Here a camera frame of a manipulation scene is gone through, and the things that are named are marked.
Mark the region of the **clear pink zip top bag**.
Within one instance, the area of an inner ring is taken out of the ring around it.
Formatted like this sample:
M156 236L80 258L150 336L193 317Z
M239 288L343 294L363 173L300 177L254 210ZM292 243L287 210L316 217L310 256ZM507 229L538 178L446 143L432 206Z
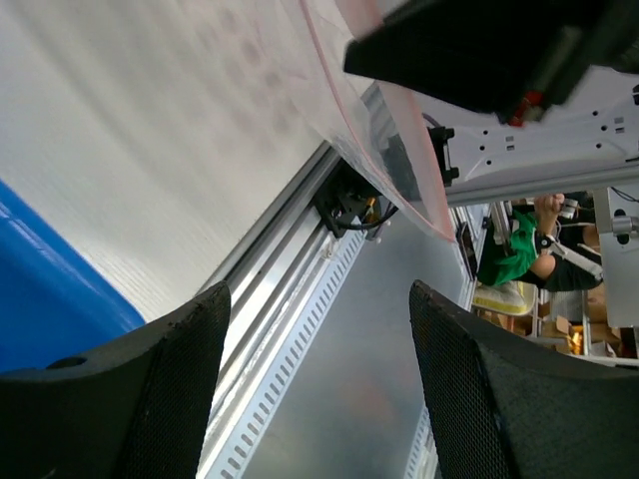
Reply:
M352 166L425 233L448 242L454 229L434 145L412 91L343 70L345 45L384 25L401 1L297 1L315 47L319 77L337 118L323 133Z

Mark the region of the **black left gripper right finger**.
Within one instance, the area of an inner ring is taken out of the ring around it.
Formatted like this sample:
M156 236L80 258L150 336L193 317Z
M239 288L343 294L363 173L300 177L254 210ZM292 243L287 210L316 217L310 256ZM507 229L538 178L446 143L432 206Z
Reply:
M420 280L408 303L442 477L637 477L637 372L537 345Z

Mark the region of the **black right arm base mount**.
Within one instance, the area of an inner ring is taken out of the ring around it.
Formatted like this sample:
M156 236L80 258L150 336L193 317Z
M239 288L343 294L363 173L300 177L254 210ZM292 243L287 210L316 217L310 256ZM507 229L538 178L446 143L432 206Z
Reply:
M327 175L312 204L336 239L348 232L376 231L398 212L391 202L383 210L382 194L344 160Z

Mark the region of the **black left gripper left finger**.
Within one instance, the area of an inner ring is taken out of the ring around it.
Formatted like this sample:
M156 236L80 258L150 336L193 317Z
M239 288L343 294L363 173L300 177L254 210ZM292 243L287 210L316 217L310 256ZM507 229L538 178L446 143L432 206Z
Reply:
M2 477L195 477L230 319L219 282L99 347L2 374Z

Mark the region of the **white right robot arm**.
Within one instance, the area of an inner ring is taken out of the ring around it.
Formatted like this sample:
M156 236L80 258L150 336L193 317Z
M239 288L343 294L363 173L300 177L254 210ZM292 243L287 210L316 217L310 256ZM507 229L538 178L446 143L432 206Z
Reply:
M459 187L567 163L595 172L638 156L638 97L629 94L546 126L593 66L638 70L634 1L408 1L347 44L344 70L454 107L492 128L436 128L442 178Z

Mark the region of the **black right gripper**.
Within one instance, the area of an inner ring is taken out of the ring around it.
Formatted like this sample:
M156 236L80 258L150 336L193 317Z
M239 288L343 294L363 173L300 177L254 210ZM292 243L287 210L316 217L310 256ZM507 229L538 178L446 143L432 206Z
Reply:
M346 73L500 124L538 122L588 70L638 71L635 1L404 1L346 48Z

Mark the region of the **blue plastic bin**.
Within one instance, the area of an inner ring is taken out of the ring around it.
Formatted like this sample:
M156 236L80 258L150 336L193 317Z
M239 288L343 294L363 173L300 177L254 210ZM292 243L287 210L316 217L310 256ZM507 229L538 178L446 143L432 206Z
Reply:
M42 368L145 324L138 310L1 186L1 370Z

